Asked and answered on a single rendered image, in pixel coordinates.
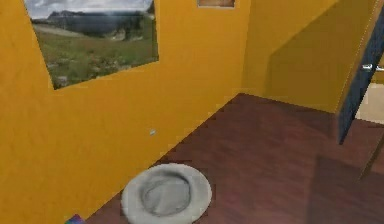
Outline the round grey pet bed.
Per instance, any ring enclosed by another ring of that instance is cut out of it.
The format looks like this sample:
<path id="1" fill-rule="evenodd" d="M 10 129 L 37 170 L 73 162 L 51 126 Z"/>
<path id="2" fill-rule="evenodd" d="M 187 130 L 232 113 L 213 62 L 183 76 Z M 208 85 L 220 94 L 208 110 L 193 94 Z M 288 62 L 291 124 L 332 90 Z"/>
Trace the round grey pet bed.
<path id="1" fill-rule="evenodd" d="M 130 224 L 193 224 L 208 209 L 212 194 L 209 180 L 196 168 L 159 164 L 128 182 L 121 210 Z"/>

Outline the small orange framed picture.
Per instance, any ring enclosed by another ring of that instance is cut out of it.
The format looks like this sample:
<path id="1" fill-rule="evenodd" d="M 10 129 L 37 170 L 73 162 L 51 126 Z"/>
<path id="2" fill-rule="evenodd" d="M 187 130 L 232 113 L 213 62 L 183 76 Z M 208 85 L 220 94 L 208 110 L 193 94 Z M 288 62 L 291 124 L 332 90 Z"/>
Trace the small orange framed picture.
<path id="1" fill-rule="evenodd" d="M 199 7 L 233 8 L 236 0 L 197 0 Z"/>

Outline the small purple green object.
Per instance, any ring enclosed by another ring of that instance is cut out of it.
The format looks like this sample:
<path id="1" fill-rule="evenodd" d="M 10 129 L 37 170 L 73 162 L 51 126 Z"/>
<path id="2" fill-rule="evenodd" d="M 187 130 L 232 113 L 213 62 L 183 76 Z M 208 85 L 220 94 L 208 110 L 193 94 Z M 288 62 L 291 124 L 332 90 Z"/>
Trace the small purple green object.
<path id="1" fill-rule="evenodd" d="M 73 215 L 64 224 L 85 224 L 85 220 L 78 214 Z"/>

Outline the dark blue room door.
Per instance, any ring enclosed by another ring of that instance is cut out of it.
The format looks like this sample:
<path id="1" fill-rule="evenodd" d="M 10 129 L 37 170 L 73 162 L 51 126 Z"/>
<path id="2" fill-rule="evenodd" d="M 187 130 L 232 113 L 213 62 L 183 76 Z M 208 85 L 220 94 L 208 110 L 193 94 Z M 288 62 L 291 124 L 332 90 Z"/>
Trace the dark blue room door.
<path id="1" fill-rule="evenodd" d="M 337 141 L 340 145 L 349 132 L 355 115 L 359 106 L 364 98 L 368 86 L 375 73 L 372 71 L 365 71 L 362 69 L 363 64 L 373 64 L 375 69 L 379 65 L 380 59 L 384 54 L 384 6 L 381 7 L 378 19 L 375 22 L 374 29 L 369 38 L 368 44 L 365 47 L 362 59 L 359 62 L 357 71 L 349 86 L 345 100 L 342 104 L 341 110 L 338 115 L 338 138 Z"/>

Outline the landscape picture on wall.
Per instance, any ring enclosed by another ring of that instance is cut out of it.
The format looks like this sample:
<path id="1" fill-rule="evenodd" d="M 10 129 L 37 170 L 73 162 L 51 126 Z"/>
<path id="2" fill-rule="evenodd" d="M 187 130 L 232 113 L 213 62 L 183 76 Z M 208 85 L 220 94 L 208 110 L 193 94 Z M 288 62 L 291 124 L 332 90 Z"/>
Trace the landscape picture on wall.
<path id="1" fill-rule="evenodd" d="M 159 60 L 155 0 L 24 0 L 55 89 Z"/>

